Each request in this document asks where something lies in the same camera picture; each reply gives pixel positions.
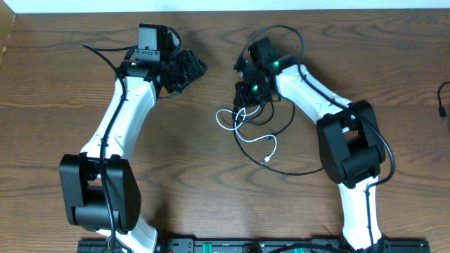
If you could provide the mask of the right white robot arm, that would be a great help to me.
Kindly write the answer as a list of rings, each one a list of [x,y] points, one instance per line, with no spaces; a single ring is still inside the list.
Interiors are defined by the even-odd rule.
[[[380,165],[392,152],[373,107],[331,91],[301,59],[279,54],[269,38],[249,41],[244,49],[250,59],[240,56],[234,67],[243,80],[235,85],[233,131],[246,118],[248,107],[269,103],[274,95],[302,110],[316,125],[322,169],[340,191],[344,242],[353,252],[383,252],[374,193],[381,183]]]

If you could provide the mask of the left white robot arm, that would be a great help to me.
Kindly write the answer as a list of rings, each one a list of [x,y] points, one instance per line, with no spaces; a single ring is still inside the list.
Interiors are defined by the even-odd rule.
[[[67,220],[105,236],[95,252],[163,252],[157,229],[141,216],[141,192],[130,161],[161,90],[169,97],[181,94],[206,73],[207,65],[183,49],[179,34],[165,25],[140,24],[137,45],[123,49],[119,65],[105,57],[106,49],[85,48],[113,70],[115,90],[89,142],[60,161]]]

